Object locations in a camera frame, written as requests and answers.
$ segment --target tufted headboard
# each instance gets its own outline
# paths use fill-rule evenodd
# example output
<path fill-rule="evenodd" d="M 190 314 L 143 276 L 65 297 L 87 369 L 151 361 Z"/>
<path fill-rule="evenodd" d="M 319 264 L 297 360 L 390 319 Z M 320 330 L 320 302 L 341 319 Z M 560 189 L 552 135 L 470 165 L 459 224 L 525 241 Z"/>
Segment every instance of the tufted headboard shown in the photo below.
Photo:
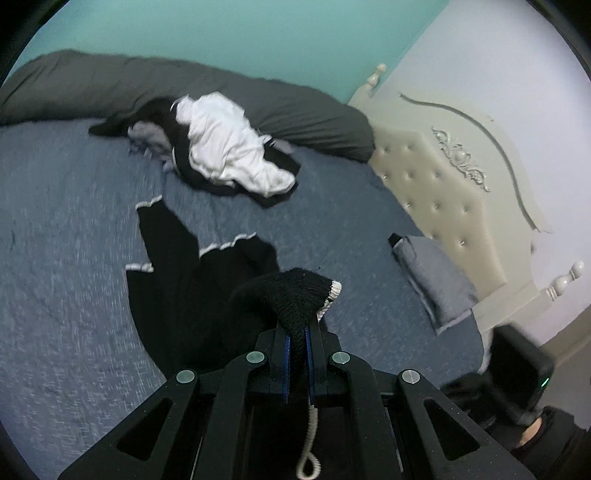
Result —
<path fill-rule="evenodd" d="M 440 241 L 484 299 L 506 283 L 483 195 L 464 181 L 418 132 L 374 124 L 369 161 L 421 231 Z"/>
<path fill-rule="evenodd" d="M 349 102 L 374 129 L 370 165 L 476 286 L 481 332 L 540 314 L 556 298 L 555 287 L 564 291 L 581 275 L 582 263 L 548 288 L 535 286 L 532 235 L 550 227 L 517 149 L 494 119 L 457 99 L 374 90 L 384 71 L 378 66 Z"/>

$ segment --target gray towel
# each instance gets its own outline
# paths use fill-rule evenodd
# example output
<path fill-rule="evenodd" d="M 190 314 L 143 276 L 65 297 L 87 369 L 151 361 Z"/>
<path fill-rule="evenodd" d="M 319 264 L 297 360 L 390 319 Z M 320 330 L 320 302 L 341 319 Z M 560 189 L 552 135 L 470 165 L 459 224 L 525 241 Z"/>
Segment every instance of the gray towel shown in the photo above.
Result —
<path fill-rule="evenodd" d="M 476 287 L 438 242 L 407 236 L 398 240 L 392 251 L 421 297 L 438 335 L 470 316 L 478 303 Z"/>
<path fill-rule="evenodd" d="M 141 150 L 149 150 L 152 156 L 162 161 L 172 159 L 173 148 L 164 130 L 151 122 L 136 122 L 129 127 L 130 142 Z"/>

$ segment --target metal screw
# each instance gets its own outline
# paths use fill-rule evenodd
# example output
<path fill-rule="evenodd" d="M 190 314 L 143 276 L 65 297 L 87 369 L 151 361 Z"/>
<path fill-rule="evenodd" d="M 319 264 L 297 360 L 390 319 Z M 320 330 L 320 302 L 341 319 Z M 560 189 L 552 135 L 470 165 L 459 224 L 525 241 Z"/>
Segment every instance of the metal screw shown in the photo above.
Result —
<path fill-rule="evenodd" d="M 265 354 L 262 352 L 250 352 L 247 356 L 246 356 L 246 360 L 248 360 L 249 363 L 252 364 L 260 364 L 263 360 L 265 359 Z"/>
<path fill-rule="evenodd" d="M 195 374 L 192 370 L 181 370 L 177 373 L 178 383 L 191 383 L 193 380 L 195 380 Z"/>
<path fill-rule="evenodd" d="M 406 383 L 417 383 L 419 380 L 421 380 L 421 375 L 419 375 L 418 372 L 414 370 L 405 370 L 402 372 L 402 379 Z"/>
<path fill-rule="evenodd" d="M 347 352 L 336 352 L 333 353 L 333 362 L 336 364 L 341 364 L 344 365 L 346 363 L 349 362 L 349 360 L 351 360 L 351 357 L 349 356 L 349 354 Z"/>

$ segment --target blue bedspread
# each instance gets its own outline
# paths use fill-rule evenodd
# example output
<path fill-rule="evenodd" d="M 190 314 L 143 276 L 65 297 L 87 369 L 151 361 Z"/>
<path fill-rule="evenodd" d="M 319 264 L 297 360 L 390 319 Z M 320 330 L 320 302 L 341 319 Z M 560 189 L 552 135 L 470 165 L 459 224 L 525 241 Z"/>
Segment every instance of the blue bedspread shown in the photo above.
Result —
<path fill-rule="evenodd" d="M 41 478 L 58 474 L 164 381 L 129 313 L 124 266 L 148 261 L 135 204 L 162 194 L 202 247 L 257 232 L 281 268 L 343 285 L 326 315 L 374 368 L 435 384 L 473 371 L 473 319 L 435 336 L 388 236 L 418 229 L 371 168 L 305 148 L 299 188 L 268 210 L 195 192 L 90 121 L 0 128 L 0 420 Z"/>

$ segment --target bedpost finial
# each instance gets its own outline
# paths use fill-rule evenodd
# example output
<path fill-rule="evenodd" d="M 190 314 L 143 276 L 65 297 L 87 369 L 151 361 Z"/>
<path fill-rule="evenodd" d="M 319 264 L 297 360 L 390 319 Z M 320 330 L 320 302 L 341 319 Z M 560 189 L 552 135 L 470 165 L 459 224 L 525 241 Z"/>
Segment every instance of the bedpost finial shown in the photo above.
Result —
<path fill-rule="evenodd" d="M 375 71 L 371 74 L 371 77 L 368 78 L 367 84 L 371 87 L 371 88 L 375 88 L 375 86 L 378 84 L 379 82 L 379 78 L 383 75 L 383 73 L 386 71 L 387 67 L 385 64 L 380 63 L 376 68 Z"/>
<path fill-rule="evenodd" d="M 572 281 L 580 278 L 580 276 L 583 274 L 583 269 L 584 263 L 579 260 L 578 262 L 575 262 L 572 267 L 570 267 L 570 270 L 566 275 L 556 277 L 546 289 L 546 293 L 550 297 L 550 300 L 554 301 L 560 297 L 566 291 L 566 287 L 568 287 Z"/>

